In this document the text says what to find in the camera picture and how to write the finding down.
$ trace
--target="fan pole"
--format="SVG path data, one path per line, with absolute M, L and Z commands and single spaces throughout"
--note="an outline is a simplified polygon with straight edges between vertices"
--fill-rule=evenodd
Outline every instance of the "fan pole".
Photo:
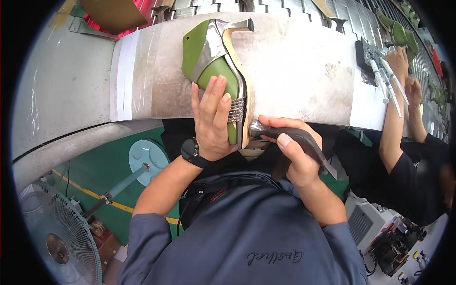
M 143 163 L 142 167 L 137 171 L 130 174 L 127 178 L 122 180 L 116 186 L 114 186 L 109 192 L 104 193 L 101 196 L 101 199 L 87 212 L 83 214 L 84 219 L 89 220 L 91 216 L 103 205 L 103 204 L 110 204 L 114 197 L 116 197 L 119 193 L 122 192 L 128 185 L 130 185 L 133 181 L 135 181 L 141 174 L 145 172 L 149 172 L 150 167 L 147 163 Z

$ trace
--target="worker's arm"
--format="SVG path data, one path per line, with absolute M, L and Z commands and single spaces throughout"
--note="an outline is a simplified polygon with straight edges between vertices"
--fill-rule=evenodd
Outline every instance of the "worker's arm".
M 407 72 L 409 69 L 409 62 L 407 61 L 405 51 L 401 47 L 398 47 L 398 49 L 394 52 L 388 52 L 386 60 L 391 66 L 394 74 L 396 74 L 400 84 L 405 86 L 405 79 L 407 78 Z M 400 148 L 400 143 L 402 140 L 402 131 L 404 129 L 404 99 L 395 84 L 391 82 L 391 85 L 396 93 L 396 99 L 398 101 L 402 117 L 398 117 L 394 103 L 390 100 L 386 108 L 383 133 L 380 140 L 380 148 L 378 150 L 388 174 L 391 173 L 403 153 Z
M 276 128 L 296 128 L 309 132 L 321 149 L 321 136 L 312 128 L 298 119 L 269 119 L 262 115 L 258 120 L 266 126 Z M 305 207 L 314 215 L 319 225 L 323 228 L 347 221 L 345 206 L 318 177 L 320 165 L 302 150 L 301 146 L 286 134 L 281 134 L 277 141 L 262 136 L 272 142 L 276 142 L 280 150 L 291 160 L 287 177 L 296 187 Z
M 212 76 L 201 102 L 198 86 L 192 84 L 192 109 L 199 155 L 209 161 L 217 161 L 237 150 L 237 146 L 230 145 L 228 141 L 231 97 L 225 94 L 222 98 L 226 82 L 224 76 Z M 201 171 L 202 168 L 179 156 L 150 181 L 136 202 L 133 216 L 156 213 L 166 217 Z
M 409 126 L 412 132 L 412 138 L 416 142 L 424 143 L 426 141 L 427 132 L 423 121 L 421 120 L 420 105 L 421 85 L 416 77 L 407 77 L 405 79 L 405 94 L 409 100 Z

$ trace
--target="green floor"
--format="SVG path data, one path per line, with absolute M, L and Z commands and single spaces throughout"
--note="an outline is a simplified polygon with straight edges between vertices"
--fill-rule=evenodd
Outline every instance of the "green floor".
M 157 128 L 109 142 L 76 157 L 70 162 L 67 161 L 66 163 L 61 164 L 56 167 L 55 170 L 62 173 L 69 165 L 69 179 L 72 182 L 98 195 L 103 195 L 122 179 L 131 174 L 128 163 L 128 152 L 131 145 L 138 140 L 146 138 L 152 138 L 161 144 L 160 134 L 162 132 L 163 128 Z M 58 176 L 53 173 L 48 176 L 48 179 L 50 184 L 53 184 L 58 180 Z M 330 175 L 322 175 L 321 180 L 342 199 L 348 181 L 336 181 Z M 114 201 L 134 208 L 136 201 L 144 188 L 145 187 L 136 180 L 123 190 Z M 75 200 L 81 201 L 80 205 L 84 211 L 90 209 L 97 201 L 96 198 L 80 191 L 71 184 L 68 185 L 67 189 L 67 182 L 63 180 L 60 181 L 57 189 L 64 194 L 66 193 L 68 198 L 74 196 Z M 128 224 L 131 219 L 131 213 L 113 206 L 103 205 L 94 216 L 97 220 L 103 222 L 109 231 L 114 233 L 120 244 L 126 245 L 128 243 Z M 179 218 L 177 205 L 174 206 L 173 210 L 168 214 L 168 217 L 175 219 Z M 176 236 L 176 225 L 170 224 L 170 227 L 172 238 L 174 239 Z

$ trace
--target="watch face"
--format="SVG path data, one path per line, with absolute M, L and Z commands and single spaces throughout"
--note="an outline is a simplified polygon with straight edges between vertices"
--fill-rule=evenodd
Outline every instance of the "watch face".
M 189 160 L 197 155 L 197 146 L 193 139 L 188 139 L 184 142 L 182 145 L 181 155 L 185 160 Z

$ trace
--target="hand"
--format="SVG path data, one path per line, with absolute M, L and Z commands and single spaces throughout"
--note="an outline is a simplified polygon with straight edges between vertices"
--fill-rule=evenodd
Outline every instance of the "hand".
M 409 60 L 407 59 L 405 50 L 398 47 L 394 52 L 388 52 L 386 54 L 386 61 L 388 61 L 399 82 L 404 85 L 404 81 L 409 73 Z
M 321 136 L 301 120 L 289 118 L 270 119 L 260 115 L 258 121 L 266 126 L 274 128 L 295 128 L 305 130 L 311 134 L 321 149 Z M 318 169 L 320 168 L 320 165 L 304 153 L 301 146 L 296 141 L 286 134 L 280 134 L 277 141 L 265 135 L 262 135 L 261 137 L 277 143 L 283 154 L 291 160 L 291 165 L 288 168 L 286 176 L 296 188 L 305 189 L 319 181 Z
M 421 85 L 416 77 L 407 77 L 405 79 L 405 95 L 409 101 L 409 109 L 418 109 L 421 104 Z
M 228 93 L 222 96 L 226 86 L 224 76 L 212 76 L 200 102 L 198 85 L 192 83 L 192 109 L 199 155 L 208 161 L 217 161 L 238 150 L 237 145 L 230 145 L 228 141 L 231 96 Z

